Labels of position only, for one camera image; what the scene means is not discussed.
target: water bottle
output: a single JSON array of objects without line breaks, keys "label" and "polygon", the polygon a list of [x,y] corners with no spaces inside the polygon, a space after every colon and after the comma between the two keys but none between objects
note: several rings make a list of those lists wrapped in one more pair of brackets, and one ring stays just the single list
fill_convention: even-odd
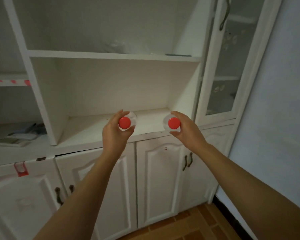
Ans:
[{"label": "water bottle", "polygon": [[170,131],[180,132],[181,131],[180,125],[181,125],[180,120],[173,114],[168,114],[163,119],[163,127],[168,132]]},{"label": "water bottle", "polygon": [[135,113],[131,112],[128,113],[126,116],[120,118],[119,120],[119,127],[122,131],[129,129],[131,126],[137,124],[137,116]]}]

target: tiled floor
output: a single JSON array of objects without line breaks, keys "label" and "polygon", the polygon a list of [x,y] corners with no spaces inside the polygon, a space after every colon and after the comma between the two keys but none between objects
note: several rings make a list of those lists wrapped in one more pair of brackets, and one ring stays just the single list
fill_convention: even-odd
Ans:
[{"label": "tiled floor", "polygon": [[202,204],[119,240],[240,240],[214,205]]}]

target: metal handle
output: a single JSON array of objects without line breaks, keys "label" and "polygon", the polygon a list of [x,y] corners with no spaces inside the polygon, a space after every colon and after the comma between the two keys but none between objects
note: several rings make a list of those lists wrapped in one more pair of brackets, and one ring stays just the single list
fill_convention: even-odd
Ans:
[{"label": "metal handle", "polygon": [[73,193],[74,190],[75,190],[75,186],[74,186],[74,185],[70,185],[70,186],[69,186],[69,189],[70,189],[71,193]]},{"label": "metal handle", "polygon": [[54,189],[54,191],[56,192],[56,201],[62,206],[63,205],[63,202],[61,201],[61,198],[60,198],[60,188],[59,187],[56,187]]},{"label": "metal handle", "polygon": [[227,11],[225,12],[225,16],[224,16],[224,19],[222,21],[222,23],[220,24],[220,28],[219,30],[222,31],[223,30],[223,27],[225,25],[225,22],[229,16],[229,13],[230,13],[230,0],[226,0],[227,1]]},{"label": "metal handle", "polygon": [[182,171],[184,171],[184,170],[186,169],[187,165],[188,165],[187,157],[188,157],[187,155],[184,156],[184,159],[185,159],[185,166],[184,166],[184,168],[183,168]]},{"label": "metal handle", "polygon": [[190,168],[190,166],[191,166],[191,164],[192,164],[192,162],[193,162],[193,159],[192,159],[192,152],[190,152],[190,159],[191,159],[191,161],[190,161],[190,163],[189,163],[189,165],[188,165],[188,168]]}]

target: left hand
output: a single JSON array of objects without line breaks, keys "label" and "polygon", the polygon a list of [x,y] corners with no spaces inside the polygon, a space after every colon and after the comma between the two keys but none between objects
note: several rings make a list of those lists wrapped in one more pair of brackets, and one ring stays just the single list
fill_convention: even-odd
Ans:
[{"label": "left hand", "polygon": [[102,154],[118,160],[126,148],[129,137],[134,132],[135,126],[131,126],[126,131],[119,128],[120,118],[126,116],[129,111],[117,112],[106,124],[102,131],[103,152]]}]

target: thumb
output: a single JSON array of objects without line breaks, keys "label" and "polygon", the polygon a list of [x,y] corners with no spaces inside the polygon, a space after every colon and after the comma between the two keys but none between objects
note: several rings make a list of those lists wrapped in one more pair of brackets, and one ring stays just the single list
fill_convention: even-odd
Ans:
[{"label": "thumb", "polygon": [[176,138],[179,139],[181,132],[178,132],[178,131],[171,131],[170,134],[172,134],[174,137],[176,137]]},{"label": "thumb", "polygon": [[129,129],[124,131],[124,134],[129,138],[134,133],[135,128],[136,128],[135,125],[131,126]]}]

